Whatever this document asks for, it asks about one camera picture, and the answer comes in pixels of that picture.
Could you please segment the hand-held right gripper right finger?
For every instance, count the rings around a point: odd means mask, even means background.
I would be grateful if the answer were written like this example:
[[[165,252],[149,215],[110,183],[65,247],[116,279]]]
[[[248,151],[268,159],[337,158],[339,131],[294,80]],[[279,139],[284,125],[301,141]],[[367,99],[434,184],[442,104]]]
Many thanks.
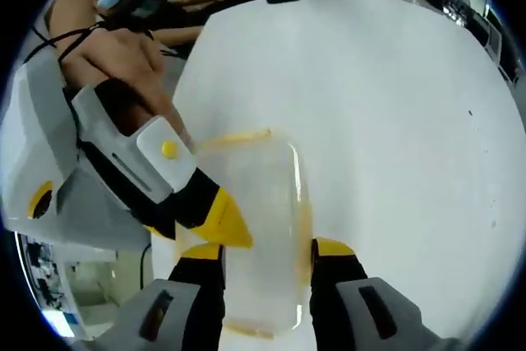
[[[329,238],[311,241],[310,313],[318,347],[428,347],[416,305],[370,278],[354,250]]]

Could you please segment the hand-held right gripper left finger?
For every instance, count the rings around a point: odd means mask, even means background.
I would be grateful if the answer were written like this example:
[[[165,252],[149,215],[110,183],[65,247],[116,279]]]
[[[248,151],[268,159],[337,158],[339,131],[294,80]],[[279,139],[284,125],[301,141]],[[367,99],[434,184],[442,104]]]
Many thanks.
[[[187,249],[167,279],[156,279],[118,310],[98,347],[217,347],[225,317],[224,247]]]

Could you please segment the person's left hand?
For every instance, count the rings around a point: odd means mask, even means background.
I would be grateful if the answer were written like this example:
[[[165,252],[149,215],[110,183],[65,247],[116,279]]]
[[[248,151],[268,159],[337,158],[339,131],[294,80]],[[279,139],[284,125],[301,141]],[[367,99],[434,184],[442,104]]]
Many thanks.
[[[97,29],[61,63],[68,84],[75,89],[118,79],[126,85],[103,96],[110,118],[129,136],[154,116],[164,117],[187,144],[191,137],[166,95],[164,61],[159,46],[144,35],[126,29]]]

